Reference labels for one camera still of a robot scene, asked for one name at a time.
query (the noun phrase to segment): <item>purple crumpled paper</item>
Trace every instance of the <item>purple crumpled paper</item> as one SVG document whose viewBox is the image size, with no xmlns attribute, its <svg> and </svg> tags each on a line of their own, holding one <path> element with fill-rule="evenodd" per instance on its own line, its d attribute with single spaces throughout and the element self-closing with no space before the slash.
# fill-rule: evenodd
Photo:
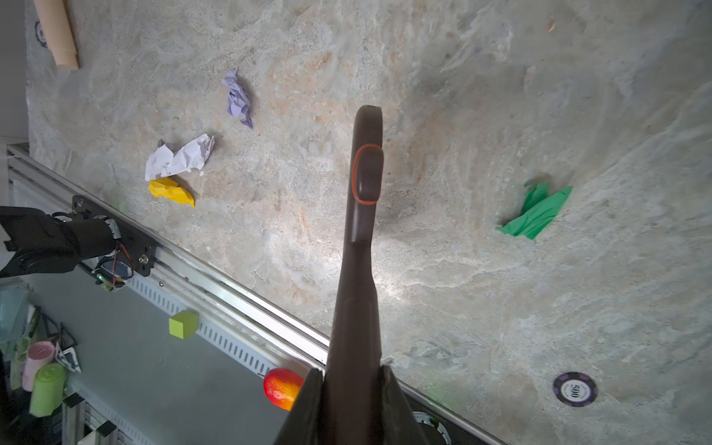
<svg viewBox="0 0 712 445">
<path fill-rule="evenodd" d="M 250 109 L 250 99 L 247 92 L 237 83 L 237 68 L 230 70 L 222 80 L 223 85 L 230 88 L 227 96 L 227 112 L 240 118 L 240 122 L 252 128 L 252 120 L 247 115 Z"/>
</svg>

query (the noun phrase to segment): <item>yellow crumpled paper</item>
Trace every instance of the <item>yellow crumpled paper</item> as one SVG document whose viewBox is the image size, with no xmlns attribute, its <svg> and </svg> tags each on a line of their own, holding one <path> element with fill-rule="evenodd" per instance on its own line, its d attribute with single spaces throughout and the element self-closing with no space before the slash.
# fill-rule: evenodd
<svg viewBox="0 0 712 445">
<path fill-rule="evenodd" d="M 148 191 L 155 197 L 168 198 L 171 201 L 176 201 L 178 204 L 190 204 L 195 208 L 195 200 L 182 188 L 178 187 L 178 183 L 170 178 L 159 178 L 149 181 Z"/>
</svg>

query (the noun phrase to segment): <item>black bracket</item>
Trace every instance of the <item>black bracket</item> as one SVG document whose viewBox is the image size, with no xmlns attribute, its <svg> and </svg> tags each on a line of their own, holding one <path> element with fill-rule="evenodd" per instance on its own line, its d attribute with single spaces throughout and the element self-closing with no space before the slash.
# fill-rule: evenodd
<svg viewBox="0 0 712 445">
<path fill-rule="evenodd" d="M 72 210 L 76 215 L 72 215 L 72 220 L 91 219 L 97 216 L 106 216 L 116 221 L 121 232 L 121 242 L 129 251 L 133 262 L 134 271 L 141 276 L 151 274 L 151 268 L 155 263 L 156 241 L 132 224 L 128 224 L 121 217 L 108 211 L 104 207 L 96 204 L 91 199 L 82 195 L 72 197 Z"/>
</svg>

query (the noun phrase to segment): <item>toy fruit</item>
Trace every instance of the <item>toy fruit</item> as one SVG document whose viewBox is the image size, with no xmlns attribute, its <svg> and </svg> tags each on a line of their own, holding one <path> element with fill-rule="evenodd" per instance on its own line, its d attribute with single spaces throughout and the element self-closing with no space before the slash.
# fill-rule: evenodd
<svg viewBox="0 0 712 445">
<path fill-rule="evenodd" d="M 291 411 L 304 379 L 284 368 L 271 370 L 265 376 L 265 395 L 281 409 Z"/>
</svg>

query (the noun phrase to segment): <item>aluminum rail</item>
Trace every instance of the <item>aluminum rail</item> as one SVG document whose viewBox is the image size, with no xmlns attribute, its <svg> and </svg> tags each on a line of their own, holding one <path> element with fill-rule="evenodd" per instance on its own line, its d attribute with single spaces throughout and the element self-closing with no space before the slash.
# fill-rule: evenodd
<svg viewBox="0 0 712 445">
<path fill-rule="evenodd" d="M 14 188 L 21 189 L 24 194 L 34 195 L 35 201 L 42 199 L 51 209 L 70 211 L 72 197 L 77 194 L 111 209 L 125 223 L 143 231 L 157 242 L 156 263 L 150 276 L 155 283 L 162 287 L 168 286 L 192 305 L 209 311 L 224 329 L 245 339 L 256 350 L 264 351 L 271 357 L 280 356 L 283 359 L 281 362 L 291 360 L 293 365 L 301 367 L 305 372 L 311 367 L 324 369 L 329 348 L 326 335 L 39 164 L 30 158 L 27 147 L 27 144 L 7 146 L 9 179 Z M 400 384 L 407 395 L 477 439 L 489 445 L 505 445 L 500 439 L 415 388 L 403 382 Z"/>
</svg>

